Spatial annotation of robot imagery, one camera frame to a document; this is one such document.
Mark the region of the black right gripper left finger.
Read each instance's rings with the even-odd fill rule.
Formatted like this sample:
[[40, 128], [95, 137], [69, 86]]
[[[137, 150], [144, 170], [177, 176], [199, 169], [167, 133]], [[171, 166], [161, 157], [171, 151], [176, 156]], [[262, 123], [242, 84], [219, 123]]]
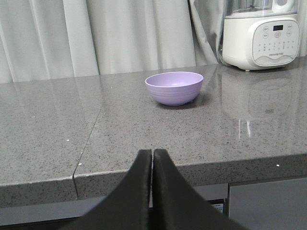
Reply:
[[62, 230], [148, 230], [152, 151], [137, 157], [116, 188], [84, 216]]

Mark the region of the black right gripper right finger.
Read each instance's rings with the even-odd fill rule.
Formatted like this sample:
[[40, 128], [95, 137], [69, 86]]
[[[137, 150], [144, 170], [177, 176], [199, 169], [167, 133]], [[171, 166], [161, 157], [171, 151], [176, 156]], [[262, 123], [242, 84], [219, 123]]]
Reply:
[[159, 230], [244, 230], [203, 199], [180, 174], [167, 150], [153, 153], [153, 208]]

